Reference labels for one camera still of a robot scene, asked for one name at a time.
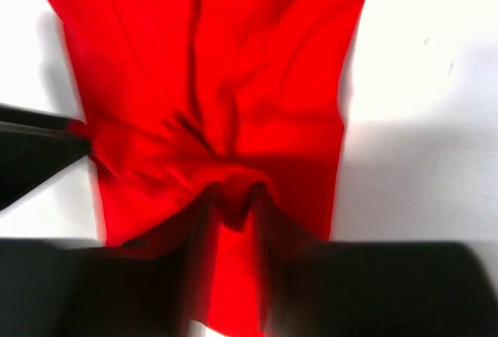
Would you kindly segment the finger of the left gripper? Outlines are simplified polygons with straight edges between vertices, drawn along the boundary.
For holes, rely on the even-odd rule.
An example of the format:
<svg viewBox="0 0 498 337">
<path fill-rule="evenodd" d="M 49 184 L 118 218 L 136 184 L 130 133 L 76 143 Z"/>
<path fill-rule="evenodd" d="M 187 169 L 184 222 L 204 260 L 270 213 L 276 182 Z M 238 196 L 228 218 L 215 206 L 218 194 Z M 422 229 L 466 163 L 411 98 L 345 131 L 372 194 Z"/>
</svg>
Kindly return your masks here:
<svg viewBox="0 0 498 337">
<path fill-rule="evenodd" d="M 63 116 L 1 106 L 1 209 L 90 153 Z"/>
</svg>

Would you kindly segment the red t shirt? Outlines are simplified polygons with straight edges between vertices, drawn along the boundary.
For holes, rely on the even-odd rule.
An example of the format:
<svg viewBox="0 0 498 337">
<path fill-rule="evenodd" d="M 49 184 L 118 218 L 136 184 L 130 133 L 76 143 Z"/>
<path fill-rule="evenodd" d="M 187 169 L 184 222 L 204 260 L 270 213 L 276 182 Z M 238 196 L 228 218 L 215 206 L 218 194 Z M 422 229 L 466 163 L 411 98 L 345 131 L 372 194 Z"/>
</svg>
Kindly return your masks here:
<svg viewBox="0 0 498 337">
<path fill-rule="evenodd" d="M 365 0 L 48 0 L 93 148 L 105 242 L 179 215 L 213 187 L 206 324 L 259 335 L 250 189 L 331 232 L 344 125 L 338 85 Z"/>
</svg>

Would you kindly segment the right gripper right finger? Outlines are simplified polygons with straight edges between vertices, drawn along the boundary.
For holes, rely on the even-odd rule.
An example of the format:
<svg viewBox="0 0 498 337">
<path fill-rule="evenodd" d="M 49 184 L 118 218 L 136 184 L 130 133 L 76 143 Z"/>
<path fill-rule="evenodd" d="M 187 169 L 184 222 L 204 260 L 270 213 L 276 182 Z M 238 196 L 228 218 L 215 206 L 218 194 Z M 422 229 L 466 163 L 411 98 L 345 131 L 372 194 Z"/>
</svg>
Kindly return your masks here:
<svg viewBox="0 0 498 337">
<path fill-rule="evenodd" d="M 252 191 L 268 336 L 495 336 L 497 295 L 458 242 L 322 241 Z"/>
</svg>

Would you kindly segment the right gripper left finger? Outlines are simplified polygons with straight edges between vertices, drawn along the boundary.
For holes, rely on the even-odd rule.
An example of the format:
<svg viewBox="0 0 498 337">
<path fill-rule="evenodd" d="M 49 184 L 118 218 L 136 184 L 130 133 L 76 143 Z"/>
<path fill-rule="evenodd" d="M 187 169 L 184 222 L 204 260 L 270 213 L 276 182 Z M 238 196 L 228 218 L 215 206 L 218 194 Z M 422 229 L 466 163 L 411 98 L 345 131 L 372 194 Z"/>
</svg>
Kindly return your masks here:
<svg viewBox="0 0 498 337">
<path fill-rule="evenodd" d="M 209 202 L 124 247 L 1 241 L 3 336 L 186 336 L 193 254 Z"/>
</svg>

